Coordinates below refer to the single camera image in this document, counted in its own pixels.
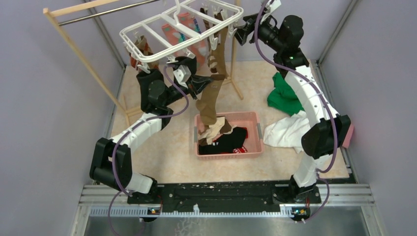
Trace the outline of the plain tan brown sock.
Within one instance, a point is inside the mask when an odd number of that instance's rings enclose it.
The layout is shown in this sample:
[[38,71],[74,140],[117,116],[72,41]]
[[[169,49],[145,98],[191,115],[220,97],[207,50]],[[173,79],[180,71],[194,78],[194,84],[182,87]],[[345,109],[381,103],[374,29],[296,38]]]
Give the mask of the plain tan brown sock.
[[217,47],[216,47],[216,49],[218,50],[217,69],[218,69],[218,74],[225,76],[225,78],[229,76],[227,72],[227,68],[226,68],[226,63],[225,63],[225,43],[226,43],[227,33],[228,33],[227,27],[224,27],[222,30],[216,33],[217,36],[220,36],[219,42],[217,43]]

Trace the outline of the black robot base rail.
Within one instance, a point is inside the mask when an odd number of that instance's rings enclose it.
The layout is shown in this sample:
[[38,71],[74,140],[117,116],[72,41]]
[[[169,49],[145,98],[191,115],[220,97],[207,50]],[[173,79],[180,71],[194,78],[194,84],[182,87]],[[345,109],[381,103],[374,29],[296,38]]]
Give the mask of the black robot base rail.
[[317,208],[375,204],[366,184],[318,184],[300,200],[285,200],[279,181],[160,184],[155,195],[131,197],[105,185],[86,185],[79,206],[91,216],[156,218],[288,217],[303,220]]

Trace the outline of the white plastic clip hanger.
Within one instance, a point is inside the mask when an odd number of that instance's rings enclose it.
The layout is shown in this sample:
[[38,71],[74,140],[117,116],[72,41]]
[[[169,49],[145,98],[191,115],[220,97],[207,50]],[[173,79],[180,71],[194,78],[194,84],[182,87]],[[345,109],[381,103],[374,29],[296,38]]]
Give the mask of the white plastic clip hanger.
[[[221,0],[207,0],[203,3],[204,7],[211,7],[213,14],[220,13],[222,19],[216,19],[214,16],[200,12],[199,10],[193,8],[191,5],[194,1],[184,0],[184,1],[175,1],[175,6],[169,8],[168,10],[156,14],[150,18],[142,20],[133,25],[127,26],[119,32],[120,37],[123,40],[123,44],[130,55],[136,60],[136,67],[141,71],[150,73],[150,68],[148,63],[158,61],[164,57],[168,58],[169,61],[174,61],[174,53],[178,51],[184,51],[186,55],[194,58],[195,55],[188,50],[188,47],[196,43],[208,40],[210,47],[215,50],[219,38],[215,34],[222,30],[224,27],[228,28],[227,35],[229,37],[233,36],[236,32],[236,24],[243,17],[244,10],[238,5],[227,3]],[[205,31],[197,31],[192,29],[185,21],[181,20],[179,15],[182,11],[190,13],[192,16],[201,18],[208,23],[211,23],[211,27]],[[149,26],[150,23],[153,23],[157,20],[162,20],[164,23],[168,24],[174,31],[179,34],[180,38],[183,38],[181,42],[177,44],[170,43],[163,34],[157,33],[155,30],[151,29]],[[149,40],[155,39],[161,43],[165,49],[153,53],[153,55],[146,56],[142,53],[139,48],[135,45],[134,41],[129,38],[128,34],[134,32],[135,30],[143,29],[150,36]]]

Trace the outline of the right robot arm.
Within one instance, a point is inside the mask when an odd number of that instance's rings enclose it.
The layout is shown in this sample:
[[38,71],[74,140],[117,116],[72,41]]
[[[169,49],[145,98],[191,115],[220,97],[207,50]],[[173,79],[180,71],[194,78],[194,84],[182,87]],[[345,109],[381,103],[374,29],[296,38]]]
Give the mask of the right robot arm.
[[285,191],[293,202],[301,203],[313,191],[318,175],[333,167],[351,120],[331,106],[311,73],[300,48],[304,34],[302,18],[286,16],[278,27],[276,19],[262,11],[245,16],[243,21],[235,38],[241,45],[263,42],[273,49],[270,63],[277,69],[275,87],[290,92],[288,98],[270,102],[289,116],[265,128],[264,143],[303,152],[301,163]]

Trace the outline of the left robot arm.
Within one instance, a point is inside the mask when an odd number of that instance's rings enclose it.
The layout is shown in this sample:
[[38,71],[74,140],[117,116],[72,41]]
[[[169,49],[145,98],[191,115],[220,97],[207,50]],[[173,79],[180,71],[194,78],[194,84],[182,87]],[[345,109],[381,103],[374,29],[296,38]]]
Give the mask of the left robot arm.
[[141,107],[145,113],[126,130],[109,139],[100,138],[94,147],[89,177],[127,195],[135,192],[145,203],[157,199],[157,181],[149,176],[136,173],[132,168],[132,154],[152,135],[163,130],[172,117],[186,109],[174,113],[168,106],[185,98],[189,105],[189,94],[196,96],[213,82],[213,76],[191,75],[182,86],[170,79],[171,86],[165,84],[165,77],[159,70],[140,72],[136,76],[141,89]]

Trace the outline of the brown striped sock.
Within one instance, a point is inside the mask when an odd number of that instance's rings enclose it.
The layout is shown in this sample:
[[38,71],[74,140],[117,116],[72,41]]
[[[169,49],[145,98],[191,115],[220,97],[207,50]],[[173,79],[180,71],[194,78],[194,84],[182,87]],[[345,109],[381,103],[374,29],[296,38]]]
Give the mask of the brown striped sock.
[[218,50],[210,50],[209,56],[208,56],[208,67],[211,73],[218,74]]

